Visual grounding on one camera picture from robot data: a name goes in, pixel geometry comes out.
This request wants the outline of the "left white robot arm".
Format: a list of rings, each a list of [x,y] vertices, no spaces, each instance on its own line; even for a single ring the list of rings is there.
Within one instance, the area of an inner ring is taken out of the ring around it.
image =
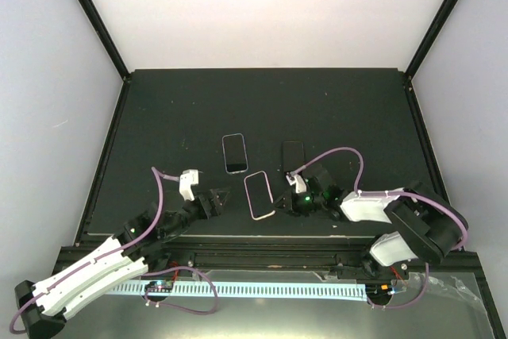
[[[10,325],[13,334],[52,338],[77,312],[117,285],[144,275],[160,275],[169,269],[169,244],[193,223],[219,216],[226,193],[208,190],[184,201],[176,211],[158,205],[144,212],[115,235],[67,268],[39,282],[24,280],[14,288],[17,313],[23,329]]]

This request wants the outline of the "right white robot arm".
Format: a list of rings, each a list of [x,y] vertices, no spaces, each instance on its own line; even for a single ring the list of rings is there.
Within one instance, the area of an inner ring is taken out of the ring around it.
[[[379,279],[389,267],[411,260],[440,264],[467,240],[465,218],[421,182],[388,191],[347,190],[320,164],[287,174],[287,181],[289,189],[273,203],[277,212],[392,226],[393,232],[375,236],[353,261],[369,279]]]

